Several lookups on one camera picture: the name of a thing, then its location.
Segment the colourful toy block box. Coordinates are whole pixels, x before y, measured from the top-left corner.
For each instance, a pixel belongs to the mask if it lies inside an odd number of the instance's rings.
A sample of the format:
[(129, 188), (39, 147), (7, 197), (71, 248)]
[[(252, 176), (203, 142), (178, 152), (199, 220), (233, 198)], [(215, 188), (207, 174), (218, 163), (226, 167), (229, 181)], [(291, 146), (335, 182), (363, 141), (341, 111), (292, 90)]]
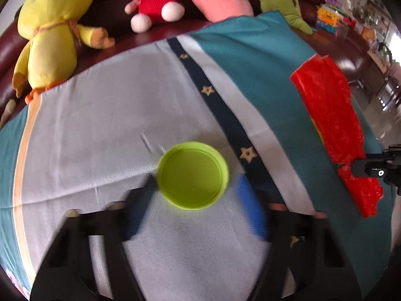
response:
[(345, 39), (349, 32), (349, 26), (343, 21), (343, 16), (326, 5), (317, 10), (316, 26), (341, 39)]

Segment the teal grey tablecloth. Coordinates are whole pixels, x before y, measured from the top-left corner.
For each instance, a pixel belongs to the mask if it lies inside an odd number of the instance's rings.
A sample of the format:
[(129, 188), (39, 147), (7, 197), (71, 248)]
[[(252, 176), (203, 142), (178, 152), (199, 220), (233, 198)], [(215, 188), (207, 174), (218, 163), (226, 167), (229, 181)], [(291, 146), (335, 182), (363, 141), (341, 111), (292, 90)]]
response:
[(232, 18), (121, 52), (44, 93), (1, 129), (1, 266), (24, 297), (69, 209), (102, 209), (137, 188), (170, 147), (199, 141), (230, 169), (213, 206), (155, 195), (127, 242), (149, 300), (244, 300), (268, 245), (235, 191), (258, 171), (292, 211), (325, 211), (363, 295), (385, 272), (393, 196), (363, 219), (330, 163), (291, 73), (315, 54), (278, 13)]

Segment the lime green plastic lid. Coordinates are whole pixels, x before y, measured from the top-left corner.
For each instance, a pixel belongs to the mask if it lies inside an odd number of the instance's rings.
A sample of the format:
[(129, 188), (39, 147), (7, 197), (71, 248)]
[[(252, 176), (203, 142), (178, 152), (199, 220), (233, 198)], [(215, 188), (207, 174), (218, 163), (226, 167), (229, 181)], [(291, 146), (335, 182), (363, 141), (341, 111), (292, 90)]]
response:
[(225, 193), (230, 171), (214, 147), (189, 141), (174, 145), (161, 157), (156, 181), (168, 202), (194, 211), (211, 206)]

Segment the dark red leather sofa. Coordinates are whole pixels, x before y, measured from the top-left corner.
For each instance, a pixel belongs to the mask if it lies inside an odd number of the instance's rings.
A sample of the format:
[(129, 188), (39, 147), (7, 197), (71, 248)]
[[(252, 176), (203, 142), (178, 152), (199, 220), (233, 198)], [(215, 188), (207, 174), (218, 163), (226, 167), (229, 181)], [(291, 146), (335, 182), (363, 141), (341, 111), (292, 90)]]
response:
[[(93, 66), (114, 54), (132, 47), (147, 44), (177, 33), (185, 33), (207, 25), (202, 12), (191, 0), (180, 0), (185, 6), (183, 19), (171, 25), (154, 27), (147, 34), (135, 35), (130, 28), (130, 16), (124, 13), (124, 6), (130, 0), (94, 0), (88, 12), (80, 20), (81, 24), (103, 27), (116, 39), (116, 46), (109, 52), (97, 52), (86, 46), (79, 50), (77, 73)], [(8, 0), (1, 6), (1, 106), (15, 99), (12, 88), (14, 66), (22, 48), (26, 45), (17, 31), (18, 13), (25, 0)], [(298, 35), (321, 55), (330, 56), (342, 69), (350, 82), (359, 79), (371, 64), (368, 43), (355, 30), (350, 29), (346, 38), (341, 39), (318, 28), (314, 34)]]

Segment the red snack bag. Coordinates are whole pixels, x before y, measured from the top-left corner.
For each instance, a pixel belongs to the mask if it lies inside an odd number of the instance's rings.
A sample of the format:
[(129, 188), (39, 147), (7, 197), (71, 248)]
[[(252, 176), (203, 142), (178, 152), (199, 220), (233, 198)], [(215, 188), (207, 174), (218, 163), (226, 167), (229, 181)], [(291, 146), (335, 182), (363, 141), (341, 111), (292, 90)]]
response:
[(364, 218), (373, 217), (383, 197), (376, 178), (351, 173), (354, 160), (366, 158), (364, 133), (353, 109), (343, 72), (329, 56), (315, 54), (290, 76), (336, 172)]

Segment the teddy bear red shirt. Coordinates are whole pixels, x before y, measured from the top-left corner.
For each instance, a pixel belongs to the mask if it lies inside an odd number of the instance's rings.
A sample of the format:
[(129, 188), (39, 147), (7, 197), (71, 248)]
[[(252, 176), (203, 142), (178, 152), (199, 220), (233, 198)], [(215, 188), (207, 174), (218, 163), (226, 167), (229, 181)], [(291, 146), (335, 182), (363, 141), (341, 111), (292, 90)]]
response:
[(128, 15), (135, 14), (131, 18), (134, 33), (145, 33), (158, 23), (174, 23), (185, 14), (185, 8), (178, 0), (132, 0), (124, 11)]

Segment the yellow duck plush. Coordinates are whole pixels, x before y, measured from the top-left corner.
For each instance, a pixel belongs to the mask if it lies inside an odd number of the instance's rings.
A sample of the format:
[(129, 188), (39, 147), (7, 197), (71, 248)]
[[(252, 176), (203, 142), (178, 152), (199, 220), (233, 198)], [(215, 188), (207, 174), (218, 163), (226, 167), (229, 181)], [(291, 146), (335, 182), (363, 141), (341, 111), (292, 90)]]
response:
[(18, 34), (27, 40), (12, 76), (21, 97), (25, 85), (30, 103), (46, 90), (66, 82), (77, 67), (77, 50), (86, 45), (103, 50), (115, 44), (102, 27), (79, 23), (93, 0), (25, 0), (18, 17)]

